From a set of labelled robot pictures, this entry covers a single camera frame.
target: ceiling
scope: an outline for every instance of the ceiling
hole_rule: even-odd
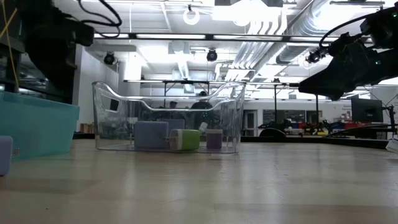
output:
[[[105,16],[109,16],[114,18],[112,14],[103,7],[99,2],[93,2],[94,0],[83,0],[83,5],[91,11],[100,12]],[[260,0],[242,0],[242,1],[260,1]],[[285,4],[290,4],[289,7],[284,7],[283,12],[286,15],[286,23],[289,24],[292,22],[292,19],[310,2],[311,0],[285,0]],[[59,7],[66,13],[74,15],[77,19],[98,19],[97,17],[93,17],[85,12],[83,12],[78,3],[75,0],[54,0],[55,5]],[[213,20],[215,14],[217,12],[217,8],[219,6],[214,7],[215,0],[201,0],[201,4],[198,1],[192,3],[192,7],[199,11],[200,19],[195,25],[188,25],[184,19],[183,14],[187,10],[186,3],[176,3],[171,4],[169,1],[157,3],[145,4],[148,1],[127,1],[124,4],[113,4],[112,1],[108,1],[112,7],[118,12],[123,20],[123,24],[121,26],[121,32],[135,32],[135,33],[173,33],[173,34],[250,34],[254,28],[256,23],[250,23],[246,26],[237,26],[233,21],[219,21]],[[327,10],[322,8],[320,12],[320,19],[315,21],[317,22],[317,31],[318,35],[323,35],[326,31],[331,29],[332,27],[341,24],[342,22],[348,21],[354,17],[361,16],[363,14],[368,14],[375,12],[378,9],[378,6],[336,6],[330,5],[330,0],[314,0],[313,6],[316,7],[315,4],[322,4],[327,2]],[[394,2],[391,0],[385,1],[385,7],[392,5]],[[291,29],[287,31],[283,29],[283,17],[272,17],[269,18],[265,11],[261,12],[259,9],[249,8],[249,14],[245,14],[245,8],[236,11],[235,17],[239,17],[242,15],[250,16],[251,14],[259,14],[260,16],[264,16],[264,20],[270,21],[270,27],[274,24],[274,19],[276,22],[279,20],[279,27],[277,31],[280,31],[280,34],[286,34],[286,32],[290,32]],[[305,13],[308,11],[304,11],[304,14],[299,17],[297,21],[293,24],[293,27],[296,23],[299,23],[301,18],[305,19]],[[352,34],[356,34],[359,32],[359,24],[360,22],[351,24],[347,27],[344,27],[338,30],[333,35],[340,35],[344,32],[350,32]],[[99,32],[113,32],[115,33],[115,29],[111,27],[103,27],[103,26],[95,26],[95,29]],[[259,29],[257,32],[253,34],[260,34],[262,29]],[[277,31],[270,31],[270,28],[264,34],[276,34]],[[96,40],[96,48],[95,53],[103,57],[107,51],[109,51],[109,47],[115,46],[115,49],[120,49],[120,46],[135,46],[137,48],[137,53],[142,57],[142,74],[146,79],[150,78],[159,78],[162,77],[164,79],[171,78],[172,70],[178,70],[178,58],[176,58],[175,54],[169,54],[169,43],[171,40]],[[218,63],[225,63],[231,65],[234,60],[242,60],[242,62],[248,62],[249,59],[256,55],[257,48],[261,47],[261,43],[256,43],[254,45],[250,45],[247,48],[246,61],[241,57],[238,57],[242,51],[243,44],[242,42],[223,42],[223,41],[185,41],[189,45],[189,57],[187,60],[187,67],[189,70],[206,70],[206,71],[215,71],[216,65]],[[287,65],[279,66],[277,69],[274,69],[274,63],[272,61],[272,56],[279,54],[282,50],[278,48],[277,44],[269,46],[269,49],[264,51],[259,51],[258,57],[259,61],[253,66],[251,69],[254,70],[253,73],[248,73],[246,79],[260,80],[255,82],[269,82],[273,78],[284,79],[287,82],[299,82],[310,75],[313,75],[324,68],[327,67],[331,58],[326,58],[322,60],[320,63],[316,65],[309,66],[307,62],[304,61],[305,53],[308,52],[311,48],[315,46],[306,46],[305,50],[302,50],[300,54],[295,55],[294,59],[289,62]],[[216,49],[218,54],[218,60],[215,62],[207,62],[206,55],[208,49]],[[124,50],[115,51],[115,56],[122,62],[126,62],[128,58],[128,52]]]

